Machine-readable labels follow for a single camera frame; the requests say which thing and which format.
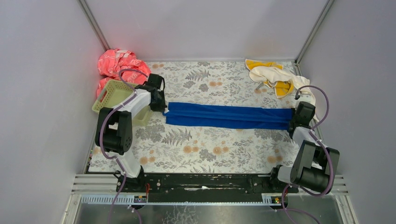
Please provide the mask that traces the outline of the cream towel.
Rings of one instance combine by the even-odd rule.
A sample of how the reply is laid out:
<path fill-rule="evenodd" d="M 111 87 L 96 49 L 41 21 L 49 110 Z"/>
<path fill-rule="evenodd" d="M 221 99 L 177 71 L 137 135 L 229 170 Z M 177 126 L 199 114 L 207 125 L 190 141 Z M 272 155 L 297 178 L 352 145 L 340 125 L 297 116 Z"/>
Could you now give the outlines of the cream towel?
<path fill-rule="evenodd" d="M 268 88 L 272 88 L 275 91 L 277 99 L 282 99 L 291 95 L 300 87 L 304 86 L 304 88 L 300 90 L 300 93 L 304 95 L 309 103 L 315 105 L 316 99 L 308 87 L 310 85 L 309 79 L 273 66 L 250 66 L 248 69 L 249 77 L 254 82 L 258 82 Z"/>

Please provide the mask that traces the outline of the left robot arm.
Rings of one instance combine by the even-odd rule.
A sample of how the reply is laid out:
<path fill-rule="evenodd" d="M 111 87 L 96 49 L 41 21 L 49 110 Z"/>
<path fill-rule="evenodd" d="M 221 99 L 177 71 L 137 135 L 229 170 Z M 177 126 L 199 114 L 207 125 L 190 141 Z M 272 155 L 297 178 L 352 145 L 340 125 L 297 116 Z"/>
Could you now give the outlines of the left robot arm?
<path fill-rule="evenodd" d="M 95 144 L 107 159 L 116 160 L 124 177 L 137 181 L 144 171 L 132 152 L 133 119 L 144 109 L 165 112 L 165 80 L 150 74 L 147 81 L 136 87 L 126 82 L 123 85 L 127 89 L 126 98 L 99 109 Z"/>

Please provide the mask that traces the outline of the yellow towel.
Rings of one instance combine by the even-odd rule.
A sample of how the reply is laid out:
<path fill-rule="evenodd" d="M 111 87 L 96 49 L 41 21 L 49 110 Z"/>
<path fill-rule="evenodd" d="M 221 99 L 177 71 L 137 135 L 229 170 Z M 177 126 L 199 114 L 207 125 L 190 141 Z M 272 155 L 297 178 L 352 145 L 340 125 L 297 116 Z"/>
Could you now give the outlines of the yellow towel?
<path fill-rule="evenodd" d="M 295 89 L 292 81 L 294 74 L 284 70 L 283 66 L 276 62 L 260 62 L 246 59 L 245 66 L 249 70 L 250 79 L 274 89 L 277 98 L 286 97 Z"/>

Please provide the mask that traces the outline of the floral table mat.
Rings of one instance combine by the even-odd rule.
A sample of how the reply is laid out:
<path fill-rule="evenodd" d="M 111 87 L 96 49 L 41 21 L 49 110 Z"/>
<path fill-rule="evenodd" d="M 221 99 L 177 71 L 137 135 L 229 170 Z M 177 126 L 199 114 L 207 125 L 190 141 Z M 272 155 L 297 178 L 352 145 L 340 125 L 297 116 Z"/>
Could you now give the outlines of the floral table mat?
<path fill-rule="evenodd" d="M 164 77 L 168 102 L 290 108 L 294 95 L 253 82 L 243 62 L 151 62 Z M 134 127 L 132 152 L 146 172 L 268 173 L 291 166 L 299 151 L 286 131 L 168 125 L 160 113 Z"/>

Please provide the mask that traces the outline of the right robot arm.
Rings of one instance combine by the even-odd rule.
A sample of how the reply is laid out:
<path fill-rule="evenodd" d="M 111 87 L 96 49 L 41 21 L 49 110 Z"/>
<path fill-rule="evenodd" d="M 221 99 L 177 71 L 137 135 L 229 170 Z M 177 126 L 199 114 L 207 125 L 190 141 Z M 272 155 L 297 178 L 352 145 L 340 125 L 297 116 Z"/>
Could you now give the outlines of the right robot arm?
<path fill-rule="evenodd" d="M 278 165 L 271 170 L 269 188 L 280 192 L 287 184 L 309 190 L 312 194 L 328 194 L 333 186 L 339 151 L 326 146 L 310 126 L 316 107 L 299 102 L 289 123 L 288 133 L 299 151 L 292 167 Z"/>

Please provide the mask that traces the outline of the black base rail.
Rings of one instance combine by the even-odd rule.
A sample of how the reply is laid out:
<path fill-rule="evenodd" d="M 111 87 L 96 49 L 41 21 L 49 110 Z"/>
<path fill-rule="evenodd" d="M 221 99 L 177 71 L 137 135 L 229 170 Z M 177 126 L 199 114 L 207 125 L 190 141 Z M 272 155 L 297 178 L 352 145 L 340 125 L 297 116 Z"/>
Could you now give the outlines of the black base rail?
<path fill-rule="evenodd" d="M 143 173 L 123 182 L 117 171 L 114 177 L 117 190 L 142 193 L 150 203 L 262 203 L 287 185 L 274 174 Z"/>

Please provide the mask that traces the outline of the blue towel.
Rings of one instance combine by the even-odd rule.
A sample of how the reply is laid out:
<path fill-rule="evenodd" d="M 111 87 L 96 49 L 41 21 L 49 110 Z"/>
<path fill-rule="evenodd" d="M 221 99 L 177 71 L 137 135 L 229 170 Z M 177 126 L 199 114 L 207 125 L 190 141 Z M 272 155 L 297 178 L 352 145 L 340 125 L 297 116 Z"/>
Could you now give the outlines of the blue towel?
<path fill-rule="evenodd" d="M 170 102 L 163 115 L 176 126 L 287 130 L 293 109 Z"/>

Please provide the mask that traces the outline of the green plastic basket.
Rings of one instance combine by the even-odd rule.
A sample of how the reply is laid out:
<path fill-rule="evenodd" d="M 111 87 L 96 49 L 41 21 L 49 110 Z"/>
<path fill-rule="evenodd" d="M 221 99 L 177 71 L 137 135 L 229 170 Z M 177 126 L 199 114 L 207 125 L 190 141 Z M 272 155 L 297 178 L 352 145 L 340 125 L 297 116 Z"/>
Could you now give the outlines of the green plastic basket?
<path fill-rule="evenodd" d="M 103 107 L 115 108 L 129 99 L 132 93 L 133 90 L 122 81 L 110 80 L 100 92 L 92 106 L 92 110 L 95 113 L 99 113 Z M 143 106 L 144 103 L 149 102 L 151 96 L 149 93 L 143 93 L 143 95 L 145 99 L 137 97 L 122 107 L 122 110 L 132 113 L 132 124 L 134 126 L 146 126 L 152 115 L 150 106 Z"/>

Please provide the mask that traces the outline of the pink patterned cloth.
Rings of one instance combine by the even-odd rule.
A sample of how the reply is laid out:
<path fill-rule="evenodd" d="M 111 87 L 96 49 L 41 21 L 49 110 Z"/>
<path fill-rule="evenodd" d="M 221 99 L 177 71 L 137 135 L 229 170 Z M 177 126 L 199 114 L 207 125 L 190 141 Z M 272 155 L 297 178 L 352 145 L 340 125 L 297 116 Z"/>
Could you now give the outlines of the pink patterned cloth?
<path fill-rule="evenodd" d="M 121 49 L 107 50 L 99 57 L 97 68 L 103 78 L 99 81 L 96 96 L 101 93 L 109 80 L 120 80 L 119 71 L 121 70 L 125 70 L 121 73 L 122 79 L 133 84 L 144 83 L 151 73 L 147 64 L 137 59 L 135 53 Z"/>

